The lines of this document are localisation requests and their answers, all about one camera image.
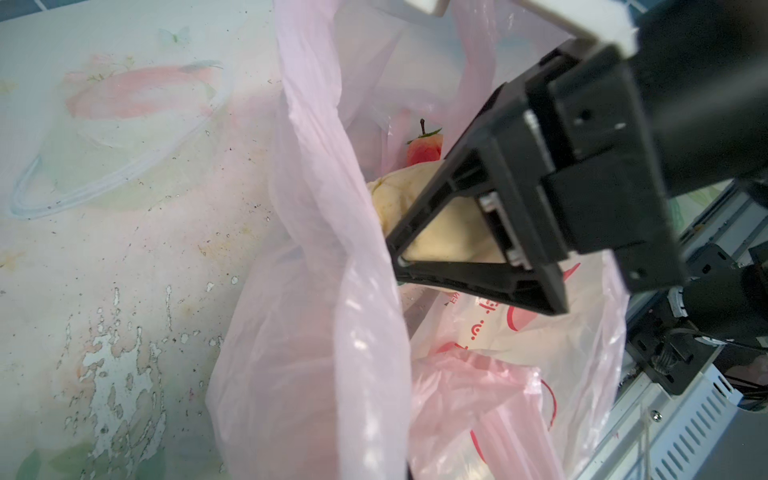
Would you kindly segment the pink plastic bag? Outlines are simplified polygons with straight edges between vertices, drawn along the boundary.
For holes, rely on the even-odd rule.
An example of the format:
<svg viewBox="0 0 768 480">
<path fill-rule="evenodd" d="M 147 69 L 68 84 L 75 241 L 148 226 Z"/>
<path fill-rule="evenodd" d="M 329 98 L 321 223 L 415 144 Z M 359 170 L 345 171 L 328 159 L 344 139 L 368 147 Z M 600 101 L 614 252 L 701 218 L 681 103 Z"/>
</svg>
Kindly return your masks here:
<svg viewBox="0 0 768 480">
<path fill-rule="evenodd" d="M 402 176 L 425 117 L 453 146 L 499 54 L 564 34 L 507 1 L 432 19 L 392 1 L 278 1 L 270 231 L 206 404 L 235 479 L 573 479 L 604 436 L 629 296 L 611 253 L 565 264 L 569 311 L 432 293 L 410 334 L 368 184 Z"/>
</svg>

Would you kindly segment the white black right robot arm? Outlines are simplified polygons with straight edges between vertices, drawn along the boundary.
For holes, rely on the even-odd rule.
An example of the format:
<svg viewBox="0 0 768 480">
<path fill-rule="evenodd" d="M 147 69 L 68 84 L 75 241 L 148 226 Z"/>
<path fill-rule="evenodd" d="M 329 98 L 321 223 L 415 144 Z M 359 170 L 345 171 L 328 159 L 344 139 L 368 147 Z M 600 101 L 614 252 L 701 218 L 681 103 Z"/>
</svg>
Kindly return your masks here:
<svg viewBox="0 0 768 480">
<path fill-rule="evenodd" d="M 686 282 L 668 200 L 767 167 L 767 5 L 666 1 L 629 35 L 577 33 L 493 91 L 387 236 L 399 281 L 546 315 L 573 252 L 611 251 L 632 293 Z M 501 262 L 408 253 L 459 198 Z"/>
</svg>

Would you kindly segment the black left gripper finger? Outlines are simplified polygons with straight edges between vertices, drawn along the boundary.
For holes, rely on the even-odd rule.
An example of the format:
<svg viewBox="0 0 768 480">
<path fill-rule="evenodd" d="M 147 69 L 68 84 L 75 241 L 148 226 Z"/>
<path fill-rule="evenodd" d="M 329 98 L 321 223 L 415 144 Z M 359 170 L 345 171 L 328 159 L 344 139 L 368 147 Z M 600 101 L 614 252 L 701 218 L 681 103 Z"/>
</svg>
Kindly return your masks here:
<svg viewBox="0 0 768 480">
<path fill-rule="evenodd" d="M 527 231 L 537 236 L 530 245 L 540 259 L 540 130 L 522 86 L 508 82 L 493 92 L 421 194 L 435 191 L 472 200 L 488 191 L 507 196 L 530 216 Z"/>
</svg>

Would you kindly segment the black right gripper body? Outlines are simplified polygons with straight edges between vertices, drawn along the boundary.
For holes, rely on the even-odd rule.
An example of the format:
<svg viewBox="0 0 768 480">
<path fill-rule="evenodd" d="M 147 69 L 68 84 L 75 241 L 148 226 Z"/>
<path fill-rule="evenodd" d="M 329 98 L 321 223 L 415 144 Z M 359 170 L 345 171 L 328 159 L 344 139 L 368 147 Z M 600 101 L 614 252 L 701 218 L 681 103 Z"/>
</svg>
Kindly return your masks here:
<svg viewBox="0 0 768 480">
<path fill-rule="evenodd" d="M 515 275 L 557 293 L 568 254 L 607 250 L 633 293 L 681 285 L 659 155 L 629 62 L 614 46 L 559 45 L 515 100 Z"/>
</svg>

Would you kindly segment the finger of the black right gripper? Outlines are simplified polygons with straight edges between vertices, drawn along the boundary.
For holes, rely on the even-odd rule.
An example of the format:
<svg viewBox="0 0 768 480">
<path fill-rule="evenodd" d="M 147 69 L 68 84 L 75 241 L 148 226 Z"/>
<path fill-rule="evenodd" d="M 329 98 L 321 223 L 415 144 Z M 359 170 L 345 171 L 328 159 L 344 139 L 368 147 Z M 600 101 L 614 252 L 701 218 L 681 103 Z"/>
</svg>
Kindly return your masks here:
<svg viewBox="0 0 768 480">
<path fill-rule="evenodd" d="M 392 264 L 395 278 L 405 283 L 441 287 L 472 294 L 545 315 L 569 311 L 568 295 L 560 267 L 535 256 L 530 245 L 530 216 L 497 191 L 473 198 L 484 224 L 503 255 L 516 252 L 517 262 L 425 262 L 404 257 L 408 247 L 458 194 L 425 192 L 417 197 L 392 231 Z"/>
</svg>

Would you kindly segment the pale cream round fruit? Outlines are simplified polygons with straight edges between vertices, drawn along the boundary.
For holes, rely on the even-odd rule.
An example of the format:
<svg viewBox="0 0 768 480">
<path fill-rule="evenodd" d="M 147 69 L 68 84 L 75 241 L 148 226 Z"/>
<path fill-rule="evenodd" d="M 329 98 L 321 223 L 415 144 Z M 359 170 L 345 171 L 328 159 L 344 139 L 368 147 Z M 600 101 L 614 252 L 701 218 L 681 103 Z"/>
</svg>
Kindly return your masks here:
<svg viewBox="0 0 768 480">
<path fill-rule="evenodd" d="M 442 166 L 441 160 L 394 171 L 367 184 L 382 231 L 389 235 Z M 474 200 L 452 199 L 403 254 L 407 261 L 502 263 L 500 249 Z"/>
</svg>

